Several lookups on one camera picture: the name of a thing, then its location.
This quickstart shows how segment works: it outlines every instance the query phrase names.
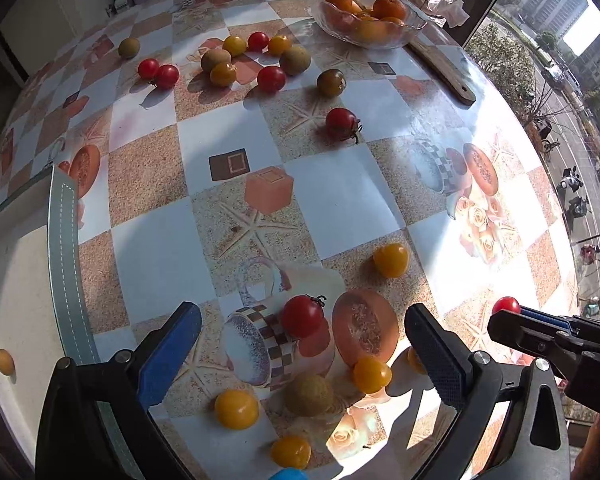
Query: bowl of oranges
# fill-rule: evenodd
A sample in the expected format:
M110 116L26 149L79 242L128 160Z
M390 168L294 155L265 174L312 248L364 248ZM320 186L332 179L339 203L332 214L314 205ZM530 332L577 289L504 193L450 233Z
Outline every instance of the bowl of oranges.
M405 46L427 22L407 0L311 0L327 34L364 48Z

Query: metal bolt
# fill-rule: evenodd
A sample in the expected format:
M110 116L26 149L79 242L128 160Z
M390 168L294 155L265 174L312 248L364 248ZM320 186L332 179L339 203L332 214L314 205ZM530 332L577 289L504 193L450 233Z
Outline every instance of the metal bolt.
M477 352L474 352L474 361L481 365L487 365L491 362L491 356L487 354L487 352L478 350Z
M550 368L549 361L542 358L536 359L536 367L540 368L543 372L545 372Z
M70 364L71 364L71 359L69 359L68 357L61 357L58 359L58 362L56 363L56 368L58 370L64 370L65 368L68 368Z
M118 363L128 363L131 361L131 350L121 350L116 352L116 362Z

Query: blue object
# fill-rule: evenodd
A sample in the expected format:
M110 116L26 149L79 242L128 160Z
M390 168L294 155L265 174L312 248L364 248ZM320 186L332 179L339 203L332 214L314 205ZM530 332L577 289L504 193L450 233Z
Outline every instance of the blue object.
M557 326L560 330L564 330L567 334L571 335L571 325L569 325L569 322L567 322L567 320L564 318L551 316L550 314L545 314L544 312L527 308L526 306L520 307L520 314L523 316L532 317L533 319L537 319L538 321L542 321L553 326Z
M306 475L299 469L287 467L282 471L278 471L269 480L307 480Z
M151 357L140 369L138 400L145 410L148 410L149 406L162 402L184 359L200 335L202 329L200 309L188 301L182 303L180 307L183 305L186 306L186 312L163 336Z

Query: clear bowl with scalloped rim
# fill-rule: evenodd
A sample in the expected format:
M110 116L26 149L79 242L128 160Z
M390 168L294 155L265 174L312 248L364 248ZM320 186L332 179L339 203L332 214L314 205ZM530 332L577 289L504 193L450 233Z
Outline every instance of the clear bowl with scalloped rim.
M372 8L376 0L355 0L364 8ZM363 48L382 49L405 46L427 24L421 10L408 0L400 0L407 10L404 25L384 21L360 20L325 0L311 0L311 16L327 34Z

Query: street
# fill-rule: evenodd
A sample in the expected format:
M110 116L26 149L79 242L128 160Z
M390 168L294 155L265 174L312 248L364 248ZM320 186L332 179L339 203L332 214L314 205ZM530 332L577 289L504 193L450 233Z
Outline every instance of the street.
M538 88L541 89L544 79L538 67L534 66L534 69L536 83ZM550 160L547 160L547 158L545 160L554 186L560 182L562 171L573 166L577 166L578 173L584 183L584 187L580 188L577 193L573 193L570 188L567 188L566 193L562 190L558 192L558 198L563 209L568 208L569 200L577 194L583 198L589 197L590 212L584 218L576 218L569 222L569 224L573 223L573 226L569 225L571 229L570 240L576 242L600 233L600 183L596 174L596 161L590 158L585 147L585 141L580 133L578 120L563 95L552 91L552 95L546 104L546 110L543 110L543 112L558 112L564 107L567 107L564 113L549 117L552 122L552 132L549 139L559 140L560 146L552 150ZM600 246L600 238L591 240L588 243ZM598 259L593 264L584 266L579 255L581 246L581 244L578 244L572 247L574 260L576 261L576 272L578 273L578 296L580 298L600 296L600 254L598 254Z

